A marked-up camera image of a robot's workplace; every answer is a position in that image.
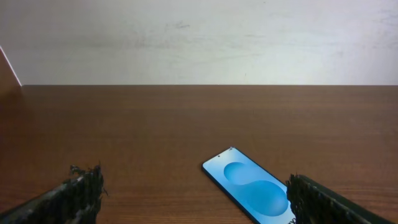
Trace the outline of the blue Galaxy smartphone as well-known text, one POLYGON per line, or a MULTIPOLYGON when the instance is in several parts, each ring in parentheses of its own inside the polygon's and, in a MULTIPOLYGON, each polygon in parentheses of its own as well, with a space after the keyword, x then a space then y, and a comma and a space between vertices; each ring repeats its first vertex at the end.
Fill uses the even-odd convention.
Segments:
POLYGON ((253 223, 295 222, 286 185, 239 149, 227 148, 201 169, 253 223))

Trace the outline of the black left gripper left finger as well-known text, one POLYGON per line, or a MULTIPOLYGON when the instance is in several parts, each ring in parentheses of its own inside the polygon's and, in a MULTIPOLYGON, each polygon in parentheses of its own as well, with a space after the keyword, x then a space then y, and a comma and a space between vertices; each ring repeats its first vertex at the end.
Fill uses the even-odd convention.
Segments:
POLYGON ((87 170, 70 166, 70 179, 1 213, 1 223, 96 223, 101 210, 104 177, 98 164, 87 170))

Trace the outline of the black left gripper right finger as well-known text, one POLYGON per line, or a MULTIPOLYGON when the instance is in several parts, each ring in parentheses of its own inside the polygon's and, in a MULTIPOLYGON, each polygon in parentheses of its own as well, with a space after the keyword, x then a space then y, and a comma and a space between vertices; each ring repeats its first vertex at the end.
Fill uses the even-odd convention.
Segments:
POLYGON ((393 224, 305 175, 286 181, 294 224, 393 224))

